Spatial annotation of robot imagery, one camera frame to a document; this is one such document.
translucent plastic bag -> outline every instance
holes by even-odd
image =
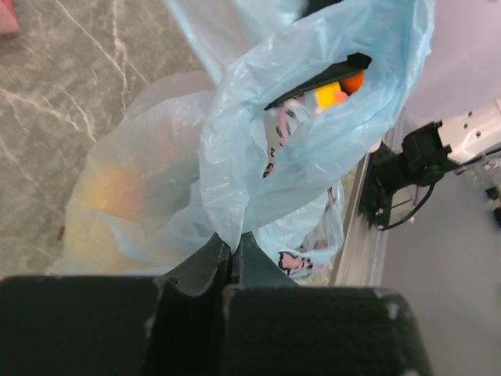
[[[164,0],[215,82],[249,49],[297,20],[305,0]]]
[[[192,184],[213,89],[203,72],[162,78],[89,151],[54,273],[165,272],[207,242],[214,230]]]
[[[429,53],[433,5],[341,2],[275,33],[228,68],[202,131],[200,188],[214,229],[233,249],[242,232],[326,192],[395,124]],[[257,179],[268,160],[263,109],[354,52],[373,58],[364,85],[302,124],[276,152],[273,173]]]
[[[212,13],[214,20],[221,15]],[[238,58],[216,92],[201,73],[152,84],[89,153],[55,271],[162,273],[214,230],[233,250],[242,232],[254,231],[289,275],[317,270],[342,241],[342,190],[334,182],[394,124],[421,71],[431,20],[431,0],[350,0]],[[269,162],[263,108],[354,52],[373,57],[364,86],[302,122],[262,179]],[[333,238],[317,240],[325,229]]]

robotic arm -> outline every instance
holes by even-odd
[[[380,230],[389,230],[411,219],[445,173],[473,170],[493,200],[501,198],[501,99],[467,114],[431,122],[409,133],[396,154],[382,145],[371,154],[360,212]],[[428,192],[401,221],[389,224],[392,198],[401,189],[416,185]],[[501,225],[501,208],[494,211]]]

light blue plastic bag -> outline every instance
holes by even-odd
[[[141,92],[118,127],[88,153],[52,273],[162,274],[206,244],[214,228],[200,194],[197,149],[214,94],[203,72],[162,78]],[[325,192],[256,232],[292,277],[319,270],[342,244],[342,187],[333,187],[340,199],[329,210]],[[297,268],[294,257],[308,264]]]
[[[433,32],[432,0],[347,0],[262,42],[225,73],[202,131],[200,189],[219,236],[236,249],[256,230],[319,197],[395,124]],[[354,52],[373,58],[345,103],[304,123],[267,163],[263,109]]]
[[[164,0],[214,82],[249,49],[292,24],[306,0]]]

white plastic bag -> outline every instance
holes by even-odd
[[[205,244],[214,231],[200,190],[192,186],[190,193],[190,186],[199,175],[197,150],[213,88],[203,72],[154,82],[89,151],[67,205],[54,273],[154,266],[165,272]]]
[[[90,151],[67,207],[65,251],[55,271],[162,273],[214,230],[233,250],[242,232],[254,231],[289,275],[319,269],[342,241],[342,190],[334,182],[394,124],[428,51],[431,6],[431,0],[346,1],[241,56],[216,92],[201,73],[152,84]],[[354,52],[373,57],[364,86],[300,123],[262,179],[269,162],[263,108]],[[325,225],[330,221],[334,226]],[[325,229],[332,239],[316,240]],[[322,241],[331,242],[327,251],[315,246]]]

gray marble surface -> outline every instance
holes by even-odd
[[[0,37],[0,277],[43,273],[89,148],[150,82],[199,68],[161,0],[14,0]]]

